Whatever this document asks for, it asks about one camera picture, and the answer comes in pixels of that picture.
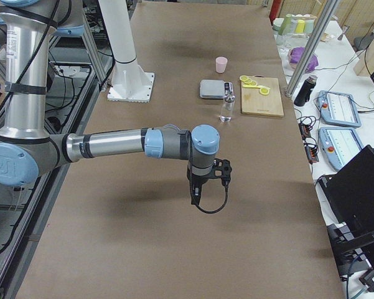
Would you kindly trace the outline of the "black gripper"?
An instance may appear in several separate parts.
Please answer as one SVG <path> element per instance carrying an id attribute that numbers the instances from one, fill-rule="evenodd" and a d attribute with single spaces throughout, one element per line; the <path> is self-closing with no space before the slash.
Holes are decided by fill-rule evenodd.
<path id="1" fill-rule="evenodd" d="M 189 180 L 189 191 L 191 204 L 198 206 L 202 195 L 202 186 L 209 180 L 215 179 L 215 171 L 211 170 L 203 176 L 194 174 L 191 170 L 187 170 L 187 179 Z"/>

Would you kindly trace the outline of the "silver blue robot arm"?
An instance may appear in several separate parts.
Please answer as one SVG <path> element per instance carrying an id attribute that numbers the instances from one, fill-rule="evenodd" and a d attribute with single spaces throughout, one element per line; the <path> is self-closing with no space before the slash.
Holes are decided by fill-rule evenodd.
<path id="1" fill-rule="evenodd" d="M 44 127 L 49 40 L 84 31 L 81 1 L 1 1 L 6 23 L 6 93 L 0 128 L 0 183 L 22 186 L 81 159 L 143 152 L 152 158 L 188 162 L 191 203 L 198 205 L 210 179 L 230 181 L 228 161 L 216 157 L 220 135 L 210 125 L 181 130 L 174 125 L 90 135 L 52 135 Z"/>

